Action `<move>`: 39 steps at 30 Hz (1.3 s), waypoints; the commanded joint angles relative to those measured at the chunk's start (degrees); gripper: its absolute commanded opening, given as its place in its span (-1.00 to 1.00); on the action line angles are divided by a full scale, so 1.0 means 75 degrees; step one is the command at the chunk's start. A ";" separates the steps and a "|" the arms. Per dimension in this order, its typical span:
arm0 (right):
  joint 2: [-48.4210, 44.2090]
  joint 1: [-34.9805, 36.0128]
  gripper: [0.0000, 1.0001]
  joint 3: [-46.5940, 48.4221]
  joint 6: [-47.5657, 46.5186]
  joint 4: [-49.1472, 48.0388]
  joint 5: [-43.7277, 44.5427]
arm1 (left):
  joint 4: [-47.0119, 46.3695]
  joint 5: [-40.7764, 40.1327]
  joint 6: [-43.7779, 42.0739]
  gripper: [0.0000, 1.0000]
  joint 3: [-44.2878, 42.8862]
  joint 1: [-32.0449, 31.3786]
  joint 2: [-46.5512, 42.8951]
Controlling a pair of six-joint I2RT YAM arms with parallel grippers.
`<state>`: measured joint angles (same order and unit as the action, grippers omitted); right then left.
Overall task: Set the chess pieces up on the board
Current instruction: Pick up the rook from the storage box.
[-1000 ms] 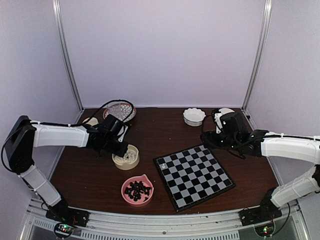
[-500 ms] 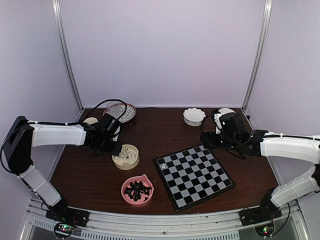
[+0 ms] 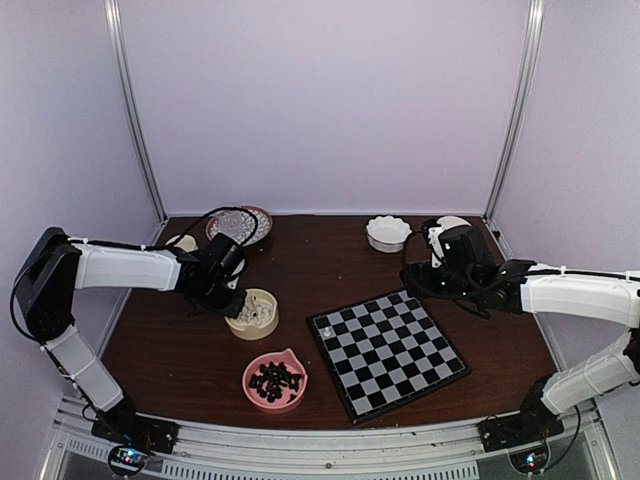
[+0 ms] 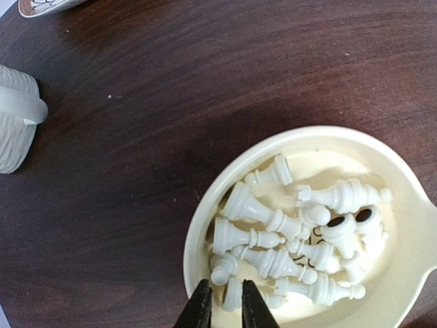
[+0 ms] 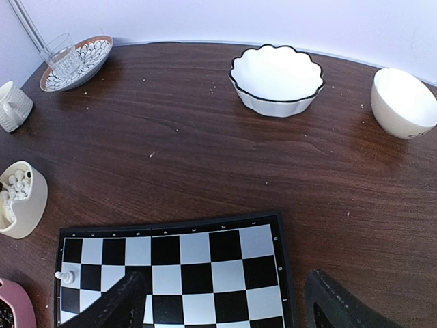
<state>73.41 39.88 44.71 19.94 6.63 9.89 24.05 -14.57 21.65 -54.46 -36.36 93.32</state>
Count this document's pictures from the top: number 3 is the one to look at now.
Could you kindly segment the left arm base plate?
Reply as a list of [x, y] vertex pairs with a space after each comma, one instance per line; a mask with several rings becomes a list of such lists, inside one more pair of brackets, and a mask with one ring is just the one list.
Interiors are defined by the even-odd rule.
[[100, 412], [91, 428], [95, 437], [132, 446], [143, 452], [171, 454], [179, 425], [172, 421], [141, 416], [132, 411]]

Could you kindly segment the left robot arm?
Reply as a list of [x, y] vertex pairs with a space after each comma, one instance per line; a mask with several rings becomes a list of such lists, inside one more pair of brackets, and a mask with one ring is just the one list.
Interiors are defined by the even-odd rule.
[[100, 412], [106, 429], [123, 444], [144, 433], [126, 395], [79, 332], [74, 294], [89, 288], [177, 292], [194, 306], [235, 318], [246, 292], [237, 282], [246, 267], [241, 245], [224, 234], [187, 252], [164, 246], [119, 244], [71, 237], [47, 228], [16, 275], [9, 312], [16, 329], [38, 343]]

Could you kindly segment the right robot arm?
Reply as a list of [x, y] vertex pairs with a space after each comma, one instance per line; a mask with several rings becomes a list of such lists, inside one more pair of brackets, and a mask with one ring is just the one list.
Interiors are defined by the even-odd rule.
[[400, 278], [420, 298], [447, 300], [471, 314], [557, 316], [618, 325], [621, 335], [576, 365], [535, 382], [512, 430], [535, 440], [551, 419], [583, 401], [639, 382], [639, 273], [552, 266], [534, 260], [497, 263], [483, 233], [458, 217], [430, 220], [420, 230], [427, 261], [401, 261]]

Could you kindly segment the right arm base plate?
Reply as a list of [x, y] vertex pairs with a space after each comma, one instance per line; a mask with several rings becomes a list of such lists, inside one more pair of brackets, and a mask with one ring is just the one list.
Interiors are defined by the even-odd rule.
[[562, 421], [546, 408], [524, 407], [518, 413], [490, 416], [478, 423], [486, 452], [511, 449], [529, 443], [541, 443], [564, 432]]

